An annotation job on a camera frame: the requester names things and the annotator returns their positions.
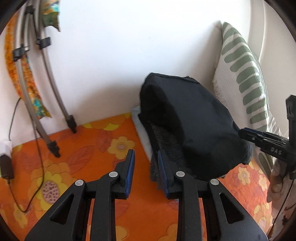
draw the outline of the green and white pillow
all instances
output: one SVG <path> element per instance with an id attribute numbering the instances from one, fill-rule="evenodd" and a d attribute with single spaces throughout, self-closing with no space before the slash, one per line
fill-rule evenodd
<path id="1" fill-rule="evenodd" d="M 221 28 L 222 49 L 213 79 L 216 97 L 239 128 L 281 135 L 269 111 L 266 85 L 259 63 L 241 34 L 230 24 Z M 273 158 L 254 148 L 253 158 L 269 178 Z"/>

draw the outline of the wall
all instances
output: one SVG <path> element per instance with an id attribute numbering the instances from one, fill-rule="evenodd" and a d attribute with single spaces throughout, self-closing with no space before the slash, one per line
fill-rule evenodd
<path id="1" fill-rule="evenodd" d="M 250 0 L 61 1 L 60 28 L 47 28 L 58 88 L 78 124 L 130 111 L 150 72 L 191 76 L 212 91 L 214 60 L 227 21 L 248 39 Z M 0 36 L 3 46 L 4 34 Z M 7 139 L 17 95 L 0 50 L 0 141 Z M 29 52 L 34 77 L 53 118 L 47 133 L 67 126 L 53 98 L 36 47 Z M 23 103 L 17 110 L 13 144 L 33 139 Z"/>
<path id="2" fill-rule="evenodd" d="M 266 82 L 270 111 L 281 132 L 288 135 L 286 98 L 296 95 L 296 43 L 284 22 L 264 2 L 265 29 L 259 57 Z"/>

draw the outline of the black cable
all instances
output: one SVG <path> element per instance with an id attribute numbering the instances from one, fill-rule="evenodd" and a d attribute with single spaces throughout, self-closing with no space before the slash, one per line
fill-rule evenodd
<path id="1" fill-rule="evenodd" d="M 9 134 L 8 134 L 8 139 L 9 139 L 9 141 L 11 141 L 11 139 L 10 139 L 11 128 L 12 128 L 13 120 L 14 120 L 14 118 L 15 118 L 15 112 L 16 112 L 16 110 L 17 110 L 17 106 L 18 106 L 18 103 L 20 102 L 20 100 L 21 100 L 21 98 L 19 98 L 19 99 L 17 100 L 17 103 L 15 104 L 15 109 L 14 109 L 14 111 L 13 111 L 13 115 L 12 115 L 12 118 L 11 118 L 10 127 L 9 127 Z"/>
<path id="2" fill-rule="evenodd" d="M 285 200 L 283 201 L 283 204 L 282 204 L 282 206 L 281 206 L 281 208 L 280 208 L 280 210 L 279 210 L 279 212 L 278 212 L 278 214 L 277 214 L 277 216 L 276 216 L 276 218 L 275 218 L 275 220 L 274 220 L 274 223 L 273 223 L 273 225 L 272 225 L 272 227 L 271 227 L 269 233 L 272 233 L 272 231 L 273 231 L 273 228 L 274 228 L 274 225 L 275 225 L 275 223 L 276 223 L 276 220 L 277 220 L 277 218 L 279 217 L 279 215 L 280 215 L 280 213 L 281 213 L 281 211 L 282 211 L 282 209 L 283 209 L 283 207 L 284 207 L 284 205 L 285 205 L 285 203 L 286 203 L 286 201 L 287 201 L 287 198 L 288 198 L 288 196 L 289 196 L 289 194 L 290 194 L 290 191 L 291 191 L 291 189 L 292 189 L 292 187 L 293 187 L 293 183 L 294 183 L 294 180 L 292 180 L 292 183 L 291 183 L 291 186 L 290 186 L 289 191 L 288 191 L 288 193 L 287 193 L 287 196 L 286 196 Z"/>
<path id="3" fill-rule="evenodd" d="M 17 107 L 19 101 L 20 101 L 20 98 L 19 98 L 19 100 L 17 101 L 17 104 L 15 105 L 15 110 L 16 110 L 16 107 Z M 14 119 L 14 115 L 15 115 L 15 111 L 14 111 L 14 114 L 13 114 L 13 117 L 12 117 L 12 121 L 11 121 L 10 128 L 11 128 L 11 126 L 12 126 L 12 122 L 13 122 L 13 119 Z M 39 143 L 38 143 L 38 140 L 37 140 L 37 134 L 36 134 L 36 130 L 35 130 L 35 126 L 34 126 L 34 122 L 33 122 L 32 118 L 31 118 L 31 116 L 30 116 L 30 119 L 31 119 L 32 127 L 33 127 L 33 129 L 34 129 L 35 142 L 36 142 L 36 146 L 37 146 L 37 150 L 38 150 L 38 155 L 39 155 L 39 159 L 40 159 L 40 163 L 41 163 L 41 168 L 42 168 L 42 181 L 41 181 L 40 186 L 37 188 L 37 190 L 35 191 L 35 193 L 34 193 L 33 196 L 31 197 L 31 199 L 30 199 L 30 201 L 29 201 L 29 203 L 28 203 L 28 206 L 27 206 L 27 208 L 26 208 L 25 210 L 22 210 L 22 209 L 20 208 L 20 205 L 17 203 L 17 201 L 16 201 L 16 199 L 15 199 L 15 196 L 14 196 L 14 194 L 13 194 L 13 191 L 12 191 L 12 189 L 11 189 L 10 180 L 7 180 L 7 183 L 8 183 L 8 186 L 9 186 L 9 189 L 10 189 L 10 192 L 11 192 L 11 195 L 12 195 L 12 198 L 13 198 L 13 200 L 14 200 L 16 206 L 18 207 L 18 209 L 19 209 L 22 213 L 26 213 L 26 212 L 29 210 L 29 208 L 30 208 L 30 206 L 31 206 L 31 203 L 32 203 L 34 197 L 35 197 L 36 194 L 39 192 L 39 190 L 41 189 L 41 187 L 42 187 L 42 185 L 43 185 L 43 183 L 44 183 L 44 166 L 43 166 L 43 161 L 42 161 L 41 150 L 40 150 L 40 146 L 39 146 Z"/>

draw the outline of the black fabric bag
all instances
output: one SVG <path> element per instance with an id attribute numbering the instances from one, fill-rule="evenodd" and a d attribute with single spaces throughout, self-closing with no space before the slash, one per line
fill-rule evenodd
<path id="1" fill-rule="evenodd" d="M 174 135 L 197 179 L 208 181 L 250 162 L 251 144 L 239 138 L 227 108 L 196 80 L 151 73 L 140 100 L 140 120 L 154 153 L 160 148 L 150 124 Z"/>

